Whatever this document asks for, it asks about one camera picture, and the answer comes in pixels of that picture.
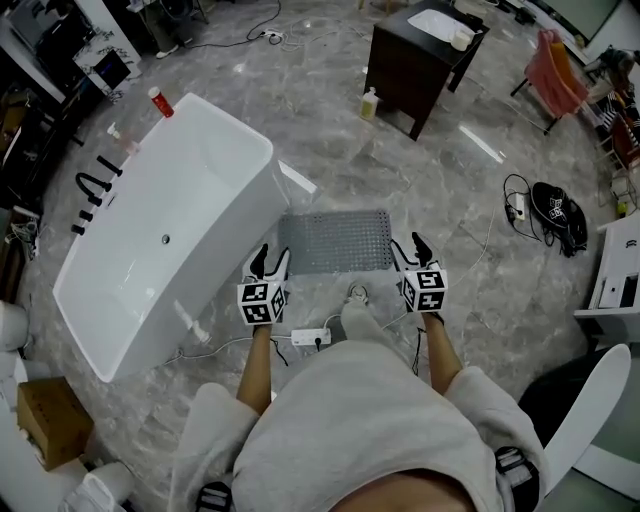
freestanding bathtub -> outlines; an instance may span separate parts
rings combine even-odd
[[[105,382],[169,359],[288,206],[271,142],[194,94],[140,145],[53,288]]]

bathrobe sleeve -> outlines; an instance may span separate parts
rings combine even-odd
[[[231,487],[233,464],[258,417],[219,384],[198,390],[174,453],[169,512],[194,510],[207,483],[224,481]]]
[[[549,474],[547,459],[531,419],[516,401],[475,366],[458,373],[444,396],[476,427],[493,452],[503,447],[522,451],[538,470],[542,499]]]

gray bath mat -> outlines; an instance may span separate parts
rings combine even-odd
[[[388,269],[393,263],[384,210],[284,215],[278,242],[291,249],[291,275]]]

gray tile floor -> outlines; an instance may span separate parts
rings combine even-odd
[[[40,256],[28,265],[20,291],[35,336],[30,355],[67,377],[96,422],[92,452],[128,464],[138,477],[133,501],[141,510],[164,507],[171,453],[195,391],[207,381],[233,390],[248,349],[247,342],[239,342],[213,358],[181,360],[104,384],[82,357],[53,300],[53,283],[72,241],[69,227],[85,204],[74,175],[85,171],[107,177],[95,162],[98,154],[124,160],[106,128],[116,121],[141,138],[159,119],[146,96],[152,85],[171,101],[194,92],[269,137],[283,161],[320,187],[313,210],[382,207],[390,212],[397,240],[408,243],[411,231],[428,236],[441,252],[451,281],[462,278],[451,290],[444,313],[456,349],[466,363],[482,367],[514,396],[536,375],[586,349],[572,312],[588,293],[597,262],[595,227],[612,220],[613,209],[598,206],[598,152],[595,136],[582,120],[567,116],[544,137],[514,110],[543,126],[548,122],[530,93],[513,100],[508,95],[534,53],[536,29],[490,11],[486,24],[491,31],[466,78],[455,94],[443,91],[413,142],[400,131],[411,125],[403,115],[381,113],[371,123],[357,115],[370,34],[382,13],[371,6],[359,12],[355,0],[283,3],[282,14],[268,26],[290,30],[292,23],[305,19],[308,24],[294,26],[303,40],[337,33],[291,52],[261,40],[147,60],[141,83],[117,105],[102,105],[81,127],[86,145],[68,148],[46,194]],[[274,10],[275,4],[266,1],[216,4],[210,25],[194,23],[196,42],[242,40]],[[503,161],[490,157],[461,127]],[[566,259],[557,246],[548,248],[511,230],[501,193],[504,178],[512,172],[531,183],[557,184],[582,206],[592,236],[586,252]],[[494,208],[486,254],[467,273],[483,252]],[[403,312],[391,272],[299,276],[290,281],[291,303],[275,331],[286,335],[292,328],[320,327],[339,311],[355,277],[369,286],[371,306],[381,323]],[[213,333],[212,340],[202,346],[190,336],[184,343],[186,353],[207,353],[247,335],[235,306],[237,279],[237,274],[230,278],[199,319]],[[406,317],[390,328],[407,361],[415,351],[415,326],[415,319]],[[281,350],[294,364],[312,353],[287,342]],[[428,379],[424,357],[421,377]],[[274,357],[276,391],[285,379],[286,369]]]

faucet handle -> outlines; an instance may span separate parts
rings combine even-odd
[[[102,165],[104,165],[107,169],[109,169],[116,176],[118,176],[118,177],[122,176],[122,169],[119,169],[118,167],[113,165],[111,162],[109,162],[109,160],[107,160],[102,155],[98,155],[98,158],[96,158],[96,160],[98,160],[98,162],[100,162]]]

